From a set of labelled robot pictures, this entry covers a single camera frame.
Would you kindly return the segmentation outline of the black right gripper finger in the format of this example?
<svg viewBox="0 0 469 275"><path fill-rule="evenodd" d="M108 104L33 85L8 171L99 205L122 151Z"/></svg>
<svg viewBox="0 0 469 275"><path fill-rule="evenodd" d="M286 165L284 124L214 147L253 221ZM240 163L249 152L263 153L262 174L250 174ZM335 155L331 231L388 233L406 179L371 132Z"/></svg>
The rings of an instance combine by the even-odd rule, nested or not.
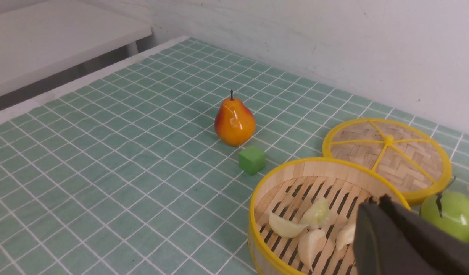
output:
<svg viewBox="0 0 469 275"><path fill-rule="evenodd" d="M469 245L384 195L361 203L353 252L359 275L469 275Z"/></svg>

